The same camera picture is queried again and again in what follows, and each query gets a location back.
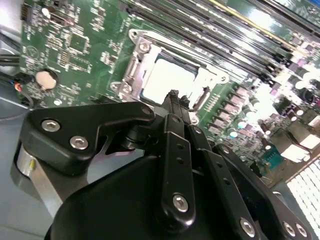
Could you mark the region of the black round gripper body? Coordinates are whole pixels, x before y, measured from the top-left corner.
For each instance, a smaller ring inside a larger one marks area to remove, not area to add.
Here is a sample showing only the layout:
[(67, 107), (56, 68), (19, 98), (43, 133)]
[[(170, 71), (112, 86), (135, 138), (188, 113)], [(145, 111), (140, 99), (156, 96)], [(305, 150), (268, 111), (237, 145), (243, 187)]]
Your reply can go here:
[(238, 240), (217, 192), (193, 175), (196, 218), (189, 229), (170, 233), (155, 216), (159, 159), (140, 157), (76, 191), (62, 204), (47, 240)]

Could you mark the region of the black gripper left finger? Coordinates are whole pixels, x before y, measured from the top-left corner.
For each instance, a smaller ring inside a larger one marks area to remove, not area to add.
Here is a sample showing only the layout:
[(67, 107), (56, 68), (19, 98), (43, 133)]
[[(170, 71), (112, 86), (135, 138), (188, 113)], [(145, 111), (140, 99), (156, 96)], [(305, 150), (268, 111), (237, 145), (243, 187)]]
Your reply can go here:
[(39, 109), (20, 133), (18, 168), (41, 198), (75, 192), (141, 157), (159, 160), (154, 214), (163, 227), (196, 220), (188, 99), (171, 90), (160, 106), (140, 101)]

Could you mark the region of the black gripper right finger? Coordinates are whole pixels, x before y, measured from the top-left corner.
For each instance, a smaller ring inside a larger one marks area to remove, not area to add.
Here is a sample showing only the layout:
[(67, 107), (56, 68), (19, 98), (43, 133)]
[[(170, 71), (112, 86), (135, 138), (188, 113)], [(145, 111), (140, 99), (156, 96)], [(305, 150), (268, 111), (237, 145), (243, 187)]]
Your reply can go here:
[(189, 125), (197, 214), (184, 240), (309, 240), (303, 222), (227, 146)]

